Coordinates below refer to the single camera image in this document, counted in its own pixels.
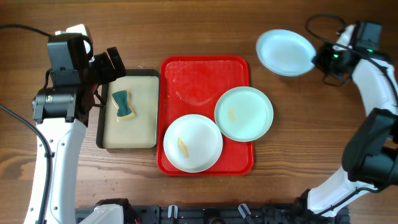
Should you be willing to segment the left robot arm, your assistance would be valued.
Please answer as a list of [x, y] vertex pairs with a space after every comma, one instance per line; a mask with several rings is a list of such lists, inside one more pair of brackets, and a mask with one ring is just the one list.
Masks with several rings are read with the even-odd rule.
[[78, 158], [98, 87], [126, 74], [115, 47], [94, 55], [88, 36], [49, 37], [51, 67], [32, 101], [37, 159], [25, 223], [74, 223]]

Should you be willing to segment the pale green plate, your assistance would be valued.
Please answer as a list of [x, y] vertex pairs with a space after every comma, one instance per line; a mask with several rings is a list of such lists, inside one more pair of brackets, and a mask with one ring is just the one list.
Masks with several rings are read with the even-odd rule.
[[274, 109], [270, 99], [260, 90], [239, 86], [219, 98], [214, 117], [227, 138], [249, 142], [268, 132], [274, 119]]

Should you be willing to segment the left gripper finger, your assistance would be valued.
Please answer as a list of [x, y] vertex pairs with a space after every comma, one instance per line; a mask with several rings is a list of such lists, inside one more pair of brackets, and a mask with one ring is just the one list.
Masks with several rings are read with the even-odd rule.
[[93, 68], [95, 79], [99, 85], [104, 85], [116, 80], [115, 69], [106, 52], [94, 56]]
[[126, 75], [126, 68], [116, 47], [107, 49], [108, 55], [114, 67], [114, 78], [121, 78]]

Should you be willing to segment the light blue plate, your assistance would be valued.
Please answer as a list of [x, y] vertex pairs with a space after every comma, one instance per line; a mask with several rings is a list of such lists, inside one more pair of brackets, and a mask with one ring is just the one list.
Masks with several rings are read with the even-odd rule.
[[285, 77], [297, 77], [311, 71], [315, 66], [314, 46], [301, 35], [284, 29], [269, 30], [256, 42], [259, 61], [268, 70]]

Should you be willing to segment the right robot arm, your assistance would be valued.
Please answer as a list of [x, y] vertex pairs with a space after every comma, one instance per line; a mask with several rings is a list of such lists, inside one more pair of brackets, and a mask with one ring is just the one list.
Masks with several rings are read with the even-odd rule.
[[397, 142], [397, 82], [391, 58], [379, 51], [382, 24], [337, 20], [343, 25], [339, 39], [323, 39], [312, 62], [340, 85], [355, 83], [366, 119], [346, 145], [341, 167], [292, 205], [292, 216], [307, 222], [327, 222], [360, 196], [397, 185], [397, 150], [385, 145]]

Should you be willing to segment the green and yellow sponge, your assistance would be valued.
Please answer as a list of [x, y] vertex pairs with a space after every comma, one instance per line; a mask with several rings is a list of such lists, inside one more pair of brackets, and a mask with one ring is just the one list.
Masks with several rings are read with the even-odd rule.
[[135, 111], [130, 102], [130, 93], [127, 90], [114, 92], [113, 103], [117, 107], [116, 116], [118, 119], [131, 119], [135, 117]]

